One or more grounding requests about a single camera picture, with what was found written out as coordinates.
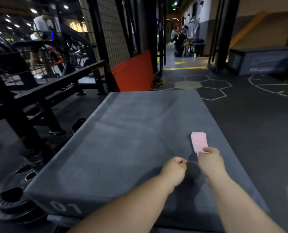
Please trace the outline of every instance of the person in white shirt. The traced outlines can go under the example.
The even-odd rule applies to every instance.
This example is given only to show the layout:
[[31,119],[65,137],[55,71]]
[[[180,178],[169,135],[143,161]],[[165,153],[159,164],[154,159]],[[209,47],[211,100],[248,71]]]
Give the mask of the person in white shirt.
[[[32,40],[46,40],[48,39],[48,35],[53,30],[53,24],[51,21],[51,15],[49,13],[48,7],[44,7],[42,10],[42,15],[36,17],[33,20],[33,28],[34,33],[30,36]],[[32,47],[30,52],[30,62],[31,62],[31,70],[34,75],[34,78],[40,79],[42,76],[38,75],[35,71],[36,69],[36,59],[38,58],[38,47]]]

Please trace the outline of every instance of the pink sticky note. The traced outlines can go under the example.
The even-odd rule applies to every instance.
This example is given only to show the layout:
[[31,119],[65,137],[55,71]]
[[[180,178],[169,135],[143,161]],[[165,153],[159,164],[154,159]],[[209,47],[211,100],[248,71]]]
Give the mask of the pink sticky note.
[[199,152],[203,152],[202,150],[203,147],[208,147],[208,143],[206,140],[206,133],[192,132],[191,138],[192,138],[194,151],[195,153],[197,153],[197,156],[198,156]]

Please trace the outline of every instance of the black rubber floor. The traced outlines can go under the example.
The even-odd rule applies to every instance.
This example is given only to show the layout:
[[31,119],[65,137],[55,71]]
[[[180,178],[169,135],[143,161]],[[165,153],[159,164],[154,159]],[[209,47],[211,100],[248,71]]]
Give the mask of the black rubber floor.
[[[188,87],[182,81],[195,85],[274,220],[288,232],[288,85],[281,89],[273,84],[284,83],[268,76],[249,80],[214,75],[207,69],[165,71],[164,80],[172,83],[154,90]],[[70,130],[74,121],[88,117],[102,100],[95,91],[87,91],[86,96],[74,95],[53,110],[61,125]],[[37,129],[42,135],[47,133],[45,127]],[[0,181],[22,163],[18,153],[23,149],[7,123],[0,121]],[[23,227],[0,222],[0,232],[43,233],[52,228],[50,223]]]

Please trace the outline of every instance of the gray padded box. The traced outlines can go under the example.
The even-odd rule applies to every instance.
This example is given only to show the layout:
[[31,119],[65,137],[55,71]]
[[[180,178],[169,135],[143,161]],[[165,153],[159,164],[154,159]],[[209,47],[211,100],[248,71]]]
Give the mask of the gray padded box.
[[193,131],[207,133],[208,145],[220,150],[231,178],[268,213],[196,90],[110,93],[26,194],[49,214],[84,218],[181,156],[190,161],[189,170],[156,224],[223,232],[211,189],[197,165]]

